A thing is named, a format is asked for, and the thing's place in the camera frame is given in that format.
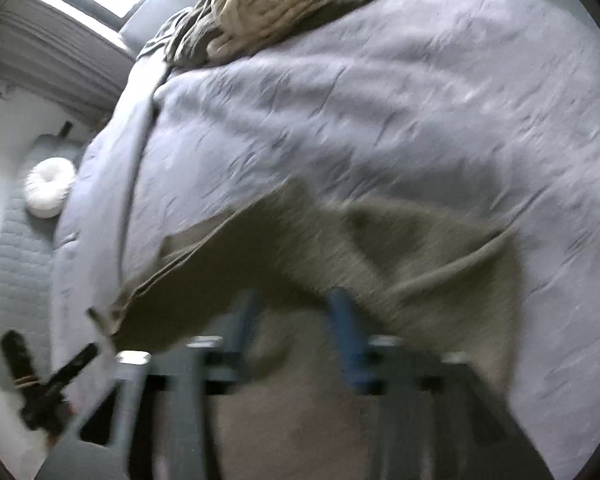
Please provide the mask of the grey bed cover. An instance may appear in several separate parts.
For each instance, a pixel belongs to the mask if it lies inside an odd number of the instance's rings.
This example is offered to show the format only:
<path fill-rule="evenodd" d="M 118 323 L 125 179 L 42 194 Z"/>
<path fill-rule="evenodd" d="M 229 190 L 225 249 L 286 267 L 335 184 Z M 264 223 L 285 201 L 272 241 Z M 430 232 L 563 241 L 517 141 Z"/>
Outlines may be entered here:
<path fill-rule="evenodd" d="M 53 360 L 265 309 L 219 403 L 232 479 L 359 479 L 372 400 L 325 292 L 413 350 L 462 352 L 557 479 L 600 444 L 600 33 L 546 0 L 373 0 L 205 68 L 133 66 L 56 231 Z"/>

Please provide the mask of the window with grey frame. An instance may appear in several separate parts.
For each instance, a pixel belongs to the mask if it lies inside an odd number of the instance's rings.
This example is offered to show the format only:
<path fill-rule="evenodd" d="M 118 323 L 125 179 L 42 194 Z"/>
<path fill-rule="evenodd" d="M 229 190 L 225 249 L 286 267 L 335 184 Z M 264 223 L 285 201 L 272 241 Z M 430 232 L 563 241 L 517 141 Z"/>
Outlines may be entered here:
<path fill-rule="evenodd" d="M 85 125 L 112 113 L 134 62 L 119 34 L 61 0 L 0 0 L 0 79 Z"/>

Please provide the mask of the olive green knit sweater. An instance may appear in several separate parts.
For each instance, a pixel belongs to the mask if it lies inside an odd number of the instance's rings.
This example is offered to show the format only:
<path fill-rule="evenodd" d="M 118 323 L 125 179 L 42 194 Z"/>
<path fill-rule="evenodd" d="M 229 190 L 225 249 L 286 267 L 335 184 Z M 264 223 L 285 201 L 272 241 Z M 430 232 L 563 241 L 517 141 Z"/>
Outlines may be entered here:
<path fill-rule="evenodd" d="M 263 299 L 248 379 L 213 404 L 227 479 L 358 479 L 377 404 L 344 378 L 332 303 L 405 348 L 467 356 L 506 393 L 522 277 L 513 229 L 400 200 L 319 200 L 291 180 L 167 237 L 159 261 L 91 318 L 119 350 L 197 336 L 238 295 Z"/>

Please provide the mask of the beige striped clothes pile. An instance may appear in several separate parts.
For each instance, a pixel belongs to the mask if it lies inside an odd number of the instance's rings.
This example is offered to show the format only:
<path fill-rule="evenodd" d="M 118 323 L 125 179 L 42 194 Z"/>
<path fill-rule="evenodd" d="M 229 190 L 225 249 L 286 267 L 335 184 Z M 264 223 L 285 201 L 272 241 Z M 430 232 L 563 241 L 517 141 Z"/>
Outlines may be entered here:
<path fill-rule="evenodd" d="M 199 68 L 253 54 L 294 33 L 309 16 L 370 0 L 198 0 L 168 18 L 140 49 L 166 64 Z"/>

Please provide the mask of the white round pillow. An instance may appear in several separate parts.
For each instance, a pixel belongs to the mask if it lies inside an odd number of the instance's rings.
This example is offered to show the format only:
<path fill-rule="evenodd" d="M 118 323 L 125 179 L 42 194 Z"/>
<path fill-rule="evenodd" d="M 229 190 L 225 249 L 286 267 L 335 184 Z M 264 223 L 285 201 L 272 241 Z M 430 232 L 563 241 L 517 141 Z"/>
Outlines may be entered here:
<path fill-rule="evenodd" d="M 76 167 L 65 157 L 50 157 L 27 174 L 23 196 L 33 217 L 51 219 L 60 215 L 76 180 Z"/>

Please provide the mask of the grey quilted mat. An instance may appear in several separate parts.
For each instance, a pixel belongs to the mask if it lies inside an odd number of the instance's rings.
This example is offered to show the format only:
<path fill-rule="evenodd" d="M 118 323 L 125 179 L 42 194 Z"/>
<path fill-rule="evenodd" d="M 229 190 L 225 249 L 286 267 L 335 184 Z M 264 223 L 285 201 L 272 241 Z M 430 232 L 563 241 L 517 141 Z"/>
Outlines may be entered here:
<path fill-rule="evenodd" d="M 35 369 L 50 374 L 50 272 L 57 220 L 29 214 L 24 182 L 30 170 L 51 157 L 79 165 L 85 144 L 43 134 L 24 155 L 10 186 L 0 231 L 0 340 L 15 330 L 27 343 Z M 12 376 L 0 347 L 0 389 L 12 390 Z"/>

